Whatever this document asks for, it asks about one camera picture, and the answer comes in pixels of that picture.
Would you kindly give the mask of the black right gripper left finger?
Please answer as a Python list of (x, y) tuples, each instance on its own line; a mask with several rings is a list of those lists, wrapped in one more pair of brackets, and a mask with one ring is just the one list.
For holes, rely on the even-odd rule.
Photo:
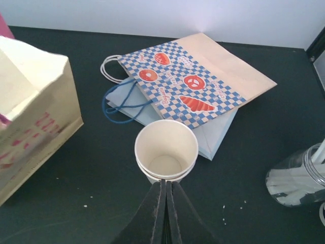
[(152, 184), (137, 212), (112, 243), (162, 243), (166, 211), (166, 181)]

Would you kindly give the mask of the cream pink Cakes paper bag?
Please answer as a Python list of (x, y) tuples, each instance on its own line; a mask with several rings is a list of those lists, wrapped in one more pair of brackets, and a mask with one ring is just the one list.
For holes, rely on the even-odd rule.
[(1, 20), (1, 203), (82, 125), (69, 58), (16, 40)]

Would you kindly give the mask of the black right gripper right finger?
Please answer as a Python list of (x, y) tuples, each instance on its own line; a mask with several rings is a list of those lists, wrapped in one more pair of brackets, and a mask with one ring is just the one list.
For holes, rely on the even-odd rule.
[(219, 243), (176, 181), (167, 181), (167, 243)]

